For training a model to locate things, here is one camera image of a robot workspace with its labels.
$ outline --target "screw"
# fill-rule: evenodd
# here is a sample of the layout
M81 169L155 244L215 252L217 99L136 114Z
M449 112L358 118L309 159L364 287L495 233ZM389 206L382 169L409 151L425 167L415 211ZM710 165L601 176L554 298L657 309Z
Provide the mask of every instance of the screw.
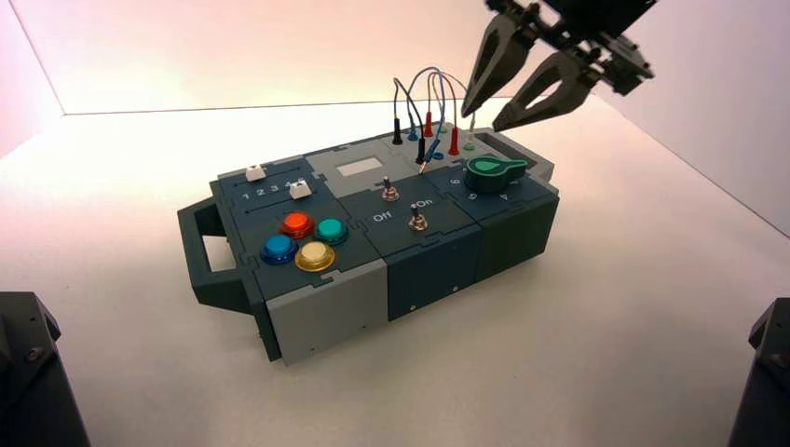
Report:
M34 362L38 359L41 359L41 356L44 355L44 348L42 347L34 347L31 350L27 351L27 356L25 356L25 360L28 362Z

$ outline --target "toggle switch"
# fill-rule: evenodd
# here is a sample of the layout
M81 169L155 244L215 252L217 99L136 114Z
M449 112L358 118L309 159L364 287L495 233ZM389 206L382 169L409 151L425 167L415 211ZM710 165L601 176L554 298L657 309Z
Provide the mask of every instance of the toggle switch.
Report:
M425 231L428 229L428 221L425 216L420 214L416 204L412 204L412 218L409 219L409 228L415 231Z
M384 176L384 191L381 192L381 198L385 202L394 202L401 198L401 193L395 189L395 186L392 186L392 183L389 182L389 177Z

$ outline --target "white backdrop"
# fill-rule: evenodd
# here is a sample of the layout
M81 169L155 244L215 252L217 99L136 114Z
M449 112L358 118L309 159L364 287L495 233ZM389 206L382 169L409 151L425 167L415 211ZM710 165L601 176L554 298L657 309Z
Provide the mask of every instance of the white backdrop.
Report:
M626 98L637 126L790 235L790 2L664 0L629 31L657 78Z
M383 101L431 63L466 82L493 17L483 0L13 3L70 114Z
M11 5L0 0L0 156L60 115Z

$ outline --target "rectangular label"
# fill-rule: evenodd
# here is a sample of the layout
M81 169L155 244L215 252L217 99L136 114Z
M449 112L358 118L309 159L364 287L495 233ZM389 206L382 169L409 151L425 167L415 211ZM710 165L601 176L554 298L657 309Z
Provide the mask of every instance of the rectangular label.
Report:
M381 168L382 166L378 158L371 156L370 158L348 163L347 165L338 166L337 170L343 174L343 177L348 177L349 175L359 174L367 170Z

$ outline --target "black probe plug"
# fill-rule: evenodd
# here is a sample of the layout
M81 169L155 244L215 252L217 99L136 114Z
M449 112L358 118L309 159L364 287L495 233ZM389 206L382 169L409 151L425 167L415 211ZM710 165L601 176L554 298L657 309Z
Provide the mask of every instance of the black probe plug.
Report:
M403 144L403 138L401 138L401 120L397 116L395 117L395 130L392 132L392 144Z
M425 137L422 137L417 142L417 159L415 163L421 165L425 162Z

